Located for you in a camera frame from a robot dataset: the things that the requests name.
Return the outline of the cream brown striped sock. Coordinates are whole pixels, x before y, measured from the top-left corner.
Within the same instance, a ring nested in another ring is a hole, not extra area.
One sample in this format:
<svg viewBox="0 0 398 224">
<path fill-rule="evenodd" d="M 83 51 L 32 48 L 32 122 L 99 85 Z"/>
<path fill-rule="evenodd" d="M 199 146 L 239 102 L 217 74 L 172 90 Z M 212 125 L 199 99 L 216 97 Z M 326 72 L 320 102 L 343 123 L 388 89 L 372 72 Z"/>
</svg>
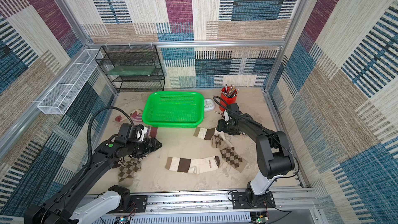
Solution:
<svg viewBox="0 0 398 224">
<path fill-rule="evenodd" d="M 187 159 L 179 157 L 168 157 L 165 168 L 169 171 L 202 174 L 215 171 L 220 166 L 218 156 L 212 156 L 203 159 Z"/>
<path fill-rule="evenodd" d="M 216 128 L 206 129 L 201 127 L 196 128 L 193 136 L 208 141 L 210 141 L 213 136 L 218 136 L 222 139 L 226 138 L 225 134 L 223 132 L 217 131 Z"/>
</svg>

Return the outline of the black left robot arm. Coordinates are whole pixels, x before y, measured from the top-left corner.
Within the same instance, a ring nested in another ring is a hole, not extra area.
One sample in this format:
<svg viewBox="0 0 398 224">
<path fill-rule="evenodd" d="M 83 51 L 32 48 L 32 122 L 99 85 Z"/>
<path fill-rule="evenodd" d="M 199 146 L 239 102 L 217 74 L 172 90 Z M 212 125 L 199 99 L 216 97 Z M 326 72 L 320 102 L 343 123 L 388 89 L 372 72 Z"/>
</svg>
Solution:
<svg viewBox="0 0 398 224">
<path fill-rule="evenodd" d="M 162 143 L 147 137 L 143 125 L 123 124 L 117 134 L 103 141 L 88 158 L 87 164 L 61 190 L 41 205 L 31 205 L 24 214 L 26 224 L 83 224 L 91 223 L 104 214 L 131 208 L 130 191 L 113 186 L 86 205 L 77 206 L 97 181 L 126 156 L 143 158 L 160 149 Z"/>
</svg>

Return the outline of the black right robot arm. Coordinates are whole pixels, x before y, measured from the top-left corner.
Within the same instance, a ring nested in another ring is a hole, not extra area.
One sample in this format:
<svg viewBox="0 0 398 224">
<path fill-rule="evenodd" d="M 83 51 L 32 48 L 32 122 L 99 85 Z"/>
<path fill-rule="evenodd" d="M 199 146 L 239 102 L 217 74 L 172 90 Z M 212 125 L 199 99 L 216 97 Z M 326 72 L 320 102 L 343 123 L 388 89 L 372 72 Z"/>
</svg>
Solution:
<svg viewBox="0 0 398 224">
<path fill-rule="evenodd" d="M 229 135 L 245 134 L 256 143 L 259 172 L 247 184 L 246 204 L 250 207 L 275 207 L 271 185 L 279 179 L 287 179 L 295 168 L 295 156 L 283 131 L 272 131 L 256 122 L 249 114 L 243 114 L 236 103 L 224 107 L 224 118 L 217 130 Z"/>
</svg>

